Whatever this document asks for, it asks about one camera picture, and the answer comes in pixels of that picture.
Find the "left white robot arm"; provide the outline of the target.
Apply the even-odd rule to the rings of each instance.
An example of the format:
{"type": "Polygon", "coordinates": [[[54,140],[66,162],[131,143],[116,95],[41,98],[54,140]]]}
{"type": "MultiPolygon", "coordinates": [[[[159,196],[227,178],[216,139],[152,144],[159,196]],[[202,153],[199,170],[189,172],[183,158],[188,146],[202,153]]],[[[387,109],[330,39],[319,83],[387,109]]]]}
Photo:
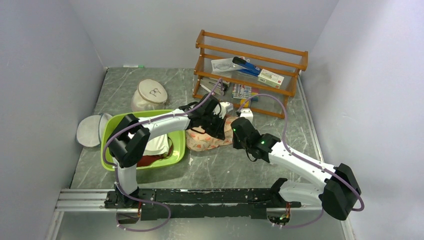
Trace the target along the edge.
{"type": "Polygon", "coordinates": [[[141,118],[132,113],[125,115],[103,148],[113,158],[110,164],[114,167],[115,185],[120,191],[118,201],[126,208],[138,203],[137,163],[150,140],[197,127],[213,138],[224,140],[228,107],[230,103],[206,94],[200,102],[191,102],[165,114],[141,118]]]}

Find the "floral mesh laundry bag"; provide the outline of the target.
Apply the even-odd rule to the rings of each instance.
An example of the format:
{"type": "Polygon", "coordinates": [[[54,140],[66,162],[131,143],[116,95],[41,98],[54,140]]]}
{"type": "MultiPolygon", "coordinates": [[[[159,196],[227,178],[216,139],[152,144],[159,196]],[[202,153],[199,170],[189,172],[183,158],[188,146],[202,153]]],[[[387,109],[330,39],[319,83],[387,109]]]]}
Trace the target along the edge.
{"type": "Polygon", "coordinates": [[[238,117],[230,116],[225,120],[224,124],[224,140],[211,137],[209,134],[204,133],[204,130],[201,127],[195,127],[194,130],[186,130],[186,146],[195,152],[203,152],[211,149],[218,148],[220,146],[227,146],[233,143],[233,130],[231,128],[231,123],[236,120],[238,117]]]}

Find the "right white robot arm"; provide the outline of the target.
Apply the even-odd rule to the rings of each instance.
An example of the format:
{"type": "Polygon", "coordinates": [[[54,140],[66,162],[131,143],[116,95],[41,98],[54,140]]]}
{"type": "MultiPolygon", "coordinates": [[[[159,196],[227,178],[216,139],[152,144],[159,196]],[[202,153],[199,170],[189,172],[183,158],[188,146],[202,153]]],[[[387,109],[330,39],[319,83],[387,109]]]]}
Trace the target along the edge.
{"type": "Polygon", "coordinates": [[[254,161],[283,166],[306,179],[307,183],[285,181],[270,193],[270,202],[282,207],[287,202],[321,205],[331,217],[344,221],[360,200],[361,189],[353,170],[346,164],[324,163],[285,144],[278,137],[260,134],[245,117],[231,123],[233,147],[244,149],[254,161]]]}

